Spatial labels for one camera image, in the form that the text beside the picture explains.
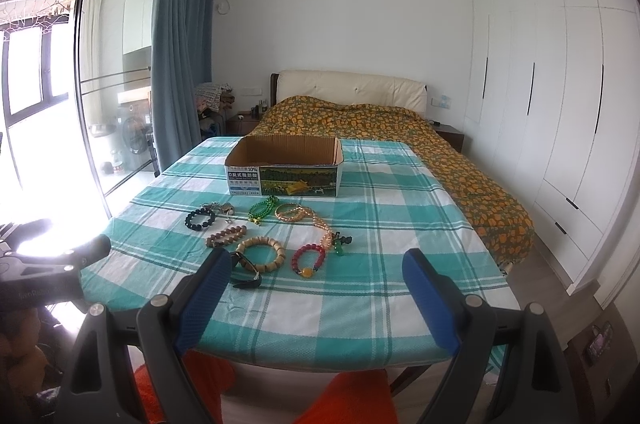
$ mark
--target blue curtain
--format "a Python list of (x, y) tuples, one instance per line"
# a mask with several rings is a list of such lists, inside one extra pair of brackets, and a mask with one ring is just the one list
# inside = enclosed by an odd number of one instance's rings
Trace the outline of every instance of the blue curtain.
[(151, 108), (158, 163), (166, 170), (200, 143), (194, 86), (211, 79), (213, 0), (154, 0)]

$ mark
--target white curtain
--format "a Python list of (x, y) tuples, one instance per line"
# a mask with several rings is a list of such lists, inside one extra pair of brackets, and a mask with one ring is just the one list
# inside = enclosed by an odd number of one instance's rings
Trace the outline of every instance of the white curtain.
[[(81, 90), (87, 93), (100, 88), (100, 80), (93, 80), (100, 75), (100, 5), (102, 0), (82, 0), (82, 17), (80, 19), (80, 82)], [(102, 99), (99, 92), (82, 96), (84, 120), (87, 127), (104, 123), (102, 116)]]

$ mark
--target wardrobe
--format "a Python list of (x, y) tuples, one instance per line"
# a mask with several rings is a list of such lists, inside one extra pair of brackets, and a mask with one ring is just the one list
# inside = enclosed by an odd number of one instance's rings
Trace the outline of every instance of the wardrobe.
[(465, 153), (527, 208), (571, 293), (594, 276), (638, 158), (636, 0), (473, 4)]

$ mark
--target blue gripper pad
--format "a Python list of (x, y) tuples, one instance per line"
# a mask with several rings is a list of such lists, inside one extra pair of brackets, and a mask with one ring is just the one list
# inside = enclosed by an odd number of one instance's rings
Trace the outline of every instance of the blue gripper pad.
[(437, 346), (454, 356), (460, 347), (456, 305), (462, 293), (449, 277), (436, 272), (420, 249), (409, 249), (402, 257), (402, 277)]
[(213, 249), (177, 295), (172, 309), (179, 310), (174, 340), (174, 349), (179, 356), (200, 341), (230, 278), (229, 253), (225, 249)]

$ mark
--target open box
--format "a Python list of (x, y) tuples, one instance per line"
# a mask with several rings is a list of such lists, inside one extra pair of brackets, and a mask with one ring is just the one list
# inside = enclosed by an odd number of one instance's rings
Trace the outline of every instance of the open box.
[(232, 195), (335, 197), (342, 177), (336, 137), (249, 135), (226, 157)]

